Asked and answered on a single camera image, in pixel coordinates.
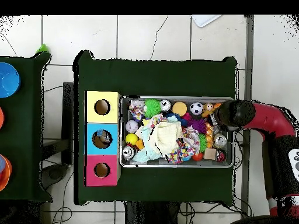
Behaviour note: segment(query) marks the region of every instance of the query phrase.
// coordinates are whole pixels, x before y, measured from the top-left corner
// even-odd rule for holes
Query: stacked boxes
[[[86,186],[116,186],[119,165],[119,94],[87,91]]]

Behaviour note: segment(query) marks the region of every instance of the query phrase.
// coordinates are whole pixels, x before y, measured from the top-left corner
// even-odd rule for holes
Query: green table
[[[227,169],[121,168],[115,187],[84,186],[84,91],[121,95],[235,97],[234,58],[218,61],[96,60],[81,51],[73,65],[74,200],[84,201],[232,201],[232,167]]]
[[[8,185],[0,200],[51,201],[51,195],[40,186],[42,160],[42,88],[41,76],[51,55],[47,52],[32,58],[0,57],[13,65],[20,75],[19,90],[0,99],[5,122],[0,129],[0,154],[12,164]]]

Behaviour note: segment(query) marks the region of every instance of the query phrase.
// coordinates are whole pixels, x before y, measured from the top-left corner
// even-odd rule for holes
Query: green spiky ball
[[[207,140],[204,134],[199,133],[199,152],[204,152],[207,147]]]
[[[144,102],[144,104],[146,106],[146,111],[145,111],[144,115],[147,118],[151,118],[152,116],[157,115],[157,114],[161,113],[161,111],[162,111],[159,100],[149,99],[149,100],[146,100]]]

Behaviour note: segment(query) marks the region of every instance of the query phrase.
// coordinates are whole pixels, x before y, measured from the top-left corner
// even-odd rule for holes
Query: metal tin can
[[[223,148],[227,144],[227,139],[222,134],[218,133],[214,137],[214,146],[218,149]]]
[[[223,150],[216,151],[216,161],[217,162],[224,162],[227,159],[227,156]]]

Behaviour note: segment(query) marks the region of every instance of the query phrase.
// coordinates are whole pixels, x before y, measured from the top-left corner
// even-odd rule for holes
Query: yellow ball
[[[126,136],[126,143],[127,144],[135,145],[137,141],[138,141],[138,136],[136,136],[134,133],[129,133]]]

